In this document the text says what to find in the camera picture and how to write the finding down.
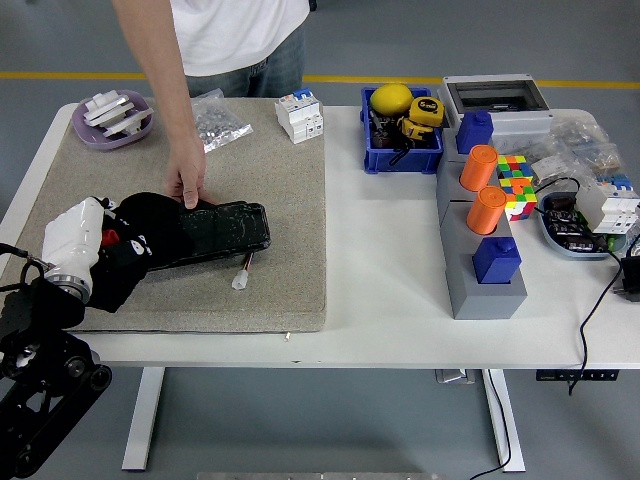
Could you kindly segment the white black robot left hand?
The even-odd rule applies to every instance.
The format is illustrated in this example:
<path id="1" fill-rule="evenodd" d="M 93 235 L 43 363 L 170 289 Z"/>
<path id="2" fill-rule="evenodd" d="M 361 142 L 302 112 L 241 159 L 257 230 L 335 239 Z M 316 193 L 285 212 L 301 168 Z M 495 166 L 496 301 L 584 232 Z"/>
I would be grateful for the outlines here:
<path id="1" fill-rule="evenodd" d="M 88 197 L 46 225 L 42 260 L 51 265 L 46 278 L 89 276 L 99 259 L 104 217 L 115 219 L 115 213 Z"/>

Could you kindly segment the person's right hand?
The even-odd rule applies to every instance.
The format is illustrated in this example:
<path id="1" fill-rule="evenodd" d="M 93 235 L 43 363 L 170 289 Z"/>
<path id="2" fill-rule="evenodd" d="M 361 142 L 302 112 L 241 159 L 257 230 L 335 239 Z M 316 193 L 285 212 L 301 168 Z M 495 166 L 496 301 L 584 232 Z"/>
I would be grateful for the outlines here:
<path id="1" fill-rule="evenodd" d="M 169 138 L 164 191 L 188 209 L 196 207 L 205 193 L 206 159 L 201 139 L 195 136 Z"/>

